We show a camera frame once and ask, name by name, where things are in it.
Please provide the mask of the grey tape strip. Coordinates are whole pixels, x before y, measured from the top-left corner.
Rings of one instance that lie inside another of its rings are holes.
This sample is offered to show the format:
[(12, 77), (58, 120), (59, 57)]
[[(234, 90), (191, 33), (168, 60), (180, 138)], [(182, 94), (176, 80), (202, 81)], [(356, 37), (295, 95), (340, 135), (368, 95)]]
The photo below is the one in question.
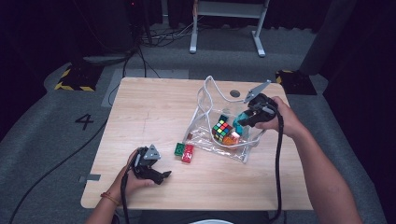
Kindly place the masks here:
[(79, 179), (78, 182), (79, 183), (87, 183), (88, 181), (99, 181), (100, 180), (101, 175), (82, 175)]

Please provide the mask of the multicoloured puzzle cube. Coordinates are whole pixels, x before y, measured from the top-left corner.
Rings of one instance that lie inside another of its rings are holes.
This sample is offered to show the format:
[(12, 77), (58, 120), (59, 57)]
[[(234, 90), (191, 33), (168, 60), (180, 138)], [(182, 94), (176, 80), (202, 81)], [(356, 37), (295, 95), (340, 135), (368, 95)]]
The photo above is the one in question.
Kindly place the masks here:
[(215, 140), (222, 143), (223, 139), (231, 133), (233, 127), (226, 121), (220, 120), (212, 127), (212, 136)]

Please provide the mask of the grey pillar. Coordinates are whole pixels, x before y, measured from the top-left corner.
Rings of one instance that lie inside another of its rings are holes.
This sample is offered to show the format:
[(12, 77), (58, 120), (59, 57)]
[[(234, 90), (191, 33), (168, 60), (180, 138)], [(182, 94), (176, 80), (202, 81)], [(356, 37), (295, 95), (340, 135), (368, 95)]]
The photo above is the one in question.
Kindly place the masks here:
[(298, 69), (305, 76), (314, 76), (330, 56), (357, 0), (332, 0), (325, 20)]

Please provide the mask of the person's right hand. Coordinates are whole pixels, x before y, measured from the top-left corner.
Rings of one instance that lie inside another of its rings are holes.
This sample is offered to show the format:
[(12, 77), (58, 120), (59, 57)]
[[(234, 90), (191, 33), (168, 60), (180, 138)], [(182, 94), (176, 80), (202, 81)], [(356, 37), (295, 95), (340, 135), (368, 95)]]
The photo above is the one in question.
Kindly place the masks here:
[[(278, 105), (278, 112), (283, 118), (283, 134), (290, 138), (297, 138), (301, 135), (306, 135), (308, 130), (305, 126), (300, 122), (296, 114), (292, 111), (292, 109), (285, 104), (282, 99), (278, 96), (273, 97), (273, 100)], [(263, 130), (279, 130), (280, 121), (277, 118), (274, 118), (270, 121), (266, 122), (258, 122), (255, 127)]]

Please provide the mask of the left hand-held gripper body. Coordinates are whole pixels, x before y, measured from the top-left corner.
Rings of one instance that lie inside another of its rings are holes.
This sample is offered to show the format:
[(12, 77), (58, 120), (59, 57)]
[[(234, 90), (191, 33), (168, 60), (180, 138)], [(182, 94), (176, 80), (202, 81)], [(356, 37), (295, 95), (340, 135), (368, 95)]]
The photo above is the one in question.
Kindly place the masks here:
[(151, 164), (154, 160), (159, 160), (161, 155), (154, 145), (140, 147), (134, 155), (132, 168), (134, 175), (141, 179), (154, 179), (154, 170)]

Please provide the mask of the grey flat stand base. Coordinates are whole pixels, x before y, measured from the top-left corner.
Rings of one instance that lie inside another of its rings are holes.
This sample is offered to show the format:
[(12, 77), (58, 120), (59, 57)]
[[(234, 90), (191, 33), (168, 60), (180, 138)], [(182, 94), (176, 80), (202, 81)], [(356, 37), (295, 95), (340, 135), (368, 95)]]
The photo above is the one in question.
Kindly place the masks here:
[(98, 66), (109, 66), (113, 64), (123, 63), (127, 59), (126, 56), (87, 56), (84, 60), (87, 63)]

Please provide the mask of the white metal stand frame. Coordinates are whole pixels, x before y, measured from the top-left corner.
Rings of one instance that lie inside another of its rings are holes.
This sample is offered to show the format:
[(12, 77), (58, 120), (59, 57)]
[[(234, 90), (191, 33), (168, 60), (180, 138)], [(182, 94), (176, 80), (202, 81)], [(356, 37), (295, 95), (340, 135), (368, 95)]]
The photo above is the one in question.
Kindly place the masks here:
[(194, 0), (192, 7), (192, 33), (190, 43), (190, 53), (197, 51), (198, 40), (198, 17), (215, 16), (231, 17), (243, 19), (257, 19), (258, 24), (255, 30), (251, 32), (257, 53), (260, 57), (266, 55), (260, 39), (262, 26), (269, 7), (270, 0), (263, 0), (262, 3), (231, 3), (231, 2), (213, 2), (206, 0)]

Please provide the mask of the white round object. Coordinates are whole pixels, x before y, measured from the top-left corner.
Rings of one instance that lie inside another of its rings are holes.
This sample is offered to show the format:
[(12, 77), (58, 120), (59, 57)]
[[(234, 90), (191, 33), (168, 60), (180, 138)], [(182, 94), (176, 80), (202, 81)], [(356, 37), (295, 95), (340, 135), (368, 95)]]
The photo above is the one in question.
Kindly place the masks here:
[(194, 221), (190, 224), (233, 224), (233, 223), (220, 219), (206, 219), (206, 220)]

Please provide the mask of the black yellow striped floor base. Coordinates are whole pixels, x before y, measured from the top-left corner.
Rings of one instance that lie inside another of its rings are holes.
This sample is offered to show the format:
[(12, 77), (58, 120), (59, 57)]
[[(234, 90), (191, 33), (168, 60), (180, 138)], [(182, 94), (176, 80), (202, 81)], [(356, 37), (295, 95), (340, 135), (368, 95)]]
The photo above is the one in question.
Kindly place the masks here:
[(54, 89), (65, 91), (96, 91), (96, 84), (103, 70), (104, 67), (98, 65), (69, 65), (61, 75)]
[(317, 94), (310, 77), (300, 71), (278, 70), (276, 71), (276, 82), (283, 87), (286, 94)]

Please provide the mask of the clear plastic bag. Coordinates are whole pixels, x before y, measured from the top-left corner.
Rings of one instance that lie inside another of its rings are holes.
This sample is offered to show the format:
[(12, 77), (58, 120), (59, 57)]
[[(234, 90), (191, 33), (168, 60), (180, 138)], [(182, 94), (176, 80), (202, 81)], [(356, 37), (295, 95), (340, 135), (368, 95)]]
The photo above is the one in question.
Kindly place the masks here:
[(207, 77), (197, 92), (197, 106), (182, 143), (246, 162), (250, 150), (260, 143), (264, 131), (242, 126), (243, 134), (234, 146), (225, 146), (212, 136), (212, 127), (219, 121), (220, 115), (228, 116), (226, 122), (232, 127), (236, 124), (234, 119), (248, 109), (248, 105), (244, 103), (245, 98), (230, 98), (220, 89), (219, 82), (212, 76)]

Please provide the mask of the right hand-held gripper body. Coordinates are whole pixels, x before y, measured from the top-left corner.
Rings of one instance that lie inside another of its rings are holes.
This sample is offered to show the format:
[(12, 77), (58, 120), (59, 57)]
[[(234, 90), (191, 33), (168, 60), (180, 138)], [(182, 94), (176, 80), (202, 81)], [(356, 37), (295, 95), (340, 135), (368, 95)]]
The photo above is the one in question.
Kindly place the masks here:
[(254, 110), (254, 115), (248, 116), (249, 118), (257, 118), (259, 122), (266, 122), (276, 116), (277, 103), (262, 93), (270, 84), (271, 81), (266, 80), (264, 83), (248, 91), (244, 103), (247, 104), (247, 110), (249, 108)]

